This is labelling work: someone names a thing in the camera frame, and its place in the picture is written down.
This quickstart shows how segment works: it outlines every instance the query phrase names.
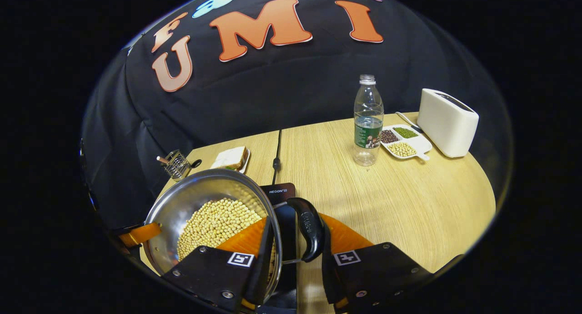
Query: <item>light wood tabletop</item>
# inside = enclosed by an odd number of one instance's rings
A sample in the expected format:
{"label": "light wood tabletop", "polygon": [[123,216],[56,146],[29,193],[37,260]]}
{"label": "light wood tabletop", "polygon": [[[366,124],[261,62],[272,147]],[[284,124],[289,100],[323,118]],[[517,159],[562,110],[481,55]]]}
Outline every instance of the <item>light wood tabletop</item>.
{"label": "light wood tabletop", "polygon": [[[418,113],[405,115],[416,122]],[[384,115],[384,126],[393,124],[405,121]],[[295,184],[297,197],[310,201],[318,212],[338,219],[374,244],[395,244],[430,272],[467,252],[493,219],[491,184],[470,153],[450,159],[433,144],[426,153],[428,161],[399,160],[380,146],[376,163],[362,167],[351,156],[353,138],[353,119],[283,130],[276,183]],[[258,185],[270,184],[277,141],[278,131],[273,131],[192,150],[187,159],[202,159],[202,163],[191,174],[210,168],[223,150],[244,145],[251,151],[245,174]],[[162,193],[174,183],[170,180]],[[303,238],[298,240],[302,254],[306,245]],[[300,262],[297,275],[298,312],[332,314],[321,257]]]}

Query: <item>toaster slot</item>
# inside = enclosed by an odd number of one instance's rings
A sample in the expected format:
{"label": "toaster slot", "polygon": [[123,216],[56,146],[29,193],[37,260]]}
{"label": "toaster slot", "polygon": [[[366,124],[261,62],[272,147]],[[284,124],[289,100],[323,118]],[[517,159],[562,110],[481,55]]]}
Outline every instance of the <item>toaster slot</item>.
{"label": "toaster slot", "polygon": [[461,103],[460,101],[456,100],[455,98],[453,98],[453,97],[451,97],[449,95],[443,94],[443,93],[438,93],[437,92],[436,94],[439,95],[439,96],[441,96],[441,97],[443,97],[444,99],[450,101],[454,105],[457,105],[457,107],[460,107],[460,109],[463,109],[465,111],[469,111],[469,112],[474,113],[474,111],[472,109],[468,108],[467,105]]}

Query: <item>green bottle label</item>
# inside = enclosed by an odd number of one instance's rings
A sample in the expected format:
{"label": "green bottle label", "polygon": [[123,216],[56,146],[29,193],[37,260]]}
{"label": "green bottle label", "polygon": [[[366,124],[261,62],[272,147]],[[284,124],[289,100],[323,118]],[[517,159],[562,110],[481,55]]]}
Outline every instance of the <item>green bottle label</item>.
{"label": "green bottle label", "polygon": [[382,126],[379,128],[362,128],[357,124],[354,125],[356,126],[354,136],[356,145],[362,148],[376,148],[380,146],[380,131],[382,130]]}

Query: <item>pot handle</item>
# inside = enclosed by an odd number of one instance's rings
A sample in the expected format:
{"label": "pot handle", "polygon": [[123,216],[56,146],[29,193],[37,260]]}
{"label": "pot handle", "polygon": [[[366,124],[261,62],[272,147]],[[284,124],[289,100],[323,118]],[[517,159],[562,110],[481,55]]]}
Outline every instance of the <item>pot handle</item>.
{"label": "pot handle", "polygon": [[[303,198],[287,198],[285,203],[295,209],[297,213],[299,231],[301,231],[307,242],[307,249],[300,259],[286,260],[283,264],[297,263],[302,260],[306,263],[311,262],[320,256],[323,251],[324,238],[326,237],[323,221],[316,208]],[[276,207],[283,206],[285,203],[276,205]]]}

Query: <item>sandwich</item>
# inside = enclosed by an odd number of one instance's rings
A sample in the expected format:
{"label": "sandwich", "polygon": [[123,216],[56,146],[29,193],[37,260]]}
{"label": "sandwich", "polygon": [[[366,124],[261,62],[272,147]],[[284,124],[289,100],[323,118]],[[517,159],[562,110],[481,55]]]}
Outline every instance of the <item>sandwich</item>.
{"label": "sandwich", "polygon": [[249,150],[245,146],[220,152],[210,169],[233,169],[240,171],[249,159]]}

